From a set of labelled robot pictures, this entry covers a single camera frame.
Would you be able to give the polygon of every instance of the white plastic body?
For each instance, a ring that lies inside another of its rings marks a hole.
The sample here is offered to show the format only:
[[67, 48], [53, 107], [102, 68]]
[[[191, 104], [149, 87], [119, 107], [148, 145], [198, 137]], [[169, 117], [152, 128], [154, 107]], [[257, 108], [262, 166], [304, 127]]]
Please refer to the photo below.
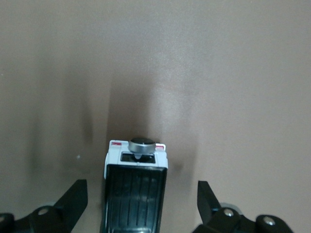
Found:
[[155, 163], [139, 163], [139, 162], [124, 162], [121, 161], [123, 152], [132, 153], [128, 149], [128, 141], [111, 140], [109, 142], [109, 149], [105, 160], [104, 178], [106, 179], [106, 171], [108, 164], [126, 165], [126, 166], [155, 166], [169, 168], [166, 154], [166, 146], [164, 144], [156, 143], [155, 152], [152, 154], [155, 157]]

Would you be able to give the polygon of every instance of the black ribbed panel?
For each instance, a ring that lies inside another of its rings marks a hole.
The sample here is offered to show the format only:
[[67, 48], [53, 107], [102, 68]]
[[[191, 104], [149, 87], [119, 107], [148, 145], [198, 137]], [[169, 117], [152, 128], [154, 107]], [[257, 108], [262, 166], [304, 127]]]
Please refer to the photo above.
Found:
[[158, 233], [167, 169], [108, 165], [104, 233]]

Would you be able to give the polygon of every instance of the black bracket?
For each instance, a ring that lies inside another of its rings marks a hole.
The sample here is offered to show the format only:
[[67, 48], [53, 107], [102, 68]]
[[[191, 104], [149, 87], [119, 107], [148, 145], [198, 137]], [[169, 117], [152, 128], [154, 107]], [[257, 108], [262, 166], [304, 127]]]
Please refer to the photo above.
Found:
[[0, 233], [70, 233], [86, 206], [86, 180], [77, 180], [54, 206], [42, 206], [19, 220], [0, 214]]
[[276, 216], [260, 215], [253, 222], [232, 208], [222, 208], [206, 181], [198, 183], [197, 205], [203, 224], [193, 233], [293, 233]]

